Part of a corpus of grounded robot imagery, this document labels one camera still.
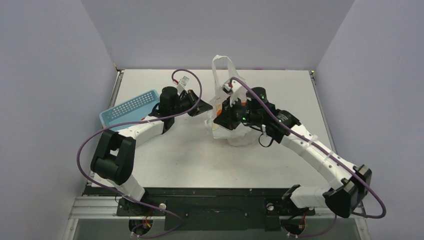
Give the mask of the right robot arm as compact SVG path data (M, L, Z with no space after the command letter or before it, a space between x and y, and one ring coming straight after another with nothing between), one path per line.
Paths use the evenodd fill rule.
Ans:
M299 184L290 188L282 197L282 207L287 213L294 214L305 208L328 208L342 218L352 215L368 194L362 182L370 184L372 171L364 164L356 166L336 155L294 115L270 103L263 87L252 90L258 98L250 92L246 93L245 102L237 99L230 103L227 98L221 104L214 124L229 131L244 125L271 137L273 142L304 159L328 182L327 188Z

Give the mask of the white plastic bag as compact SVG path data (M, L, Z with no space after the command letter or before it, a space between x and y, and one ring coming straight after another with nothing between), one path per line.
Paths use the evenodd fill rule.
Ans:
M217 66L219 63L226 64L226 77L218 74ZM211 100L208 101L208 103L212 106L213 104L222 104L222 102L229 97L229 95L222 90L222 86L224 83L229 81L230 78L236 77L242 82L246 82L246 80L238 74L234 63L228 56L216 55L212 59L211 69L214 78L214 96ZM213 120L217 114L218 113L214 111L213 107L213 109L207 114L205 120L205 125L214 139L226 140L228 141L229 145L233 147L243 147L257 143L261 134L259 131L253 130L247 126L243 126L242 124L240 124L235 130L227 130L224 127L213 123Z

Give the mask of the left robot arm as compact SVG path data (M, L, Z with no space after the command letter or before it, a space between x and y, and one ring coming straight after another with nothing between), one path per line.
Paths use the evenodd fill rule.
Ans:
M129 208L136 215L143 215L149 210L149 201L143 197L145 188L133 175L136 148L166 133L176 115L195 117L212 109L192 89L179 92L176 87L164 87L159 102L144 118L145 123L118 131L108 129L101 134L90 169L130 200Z

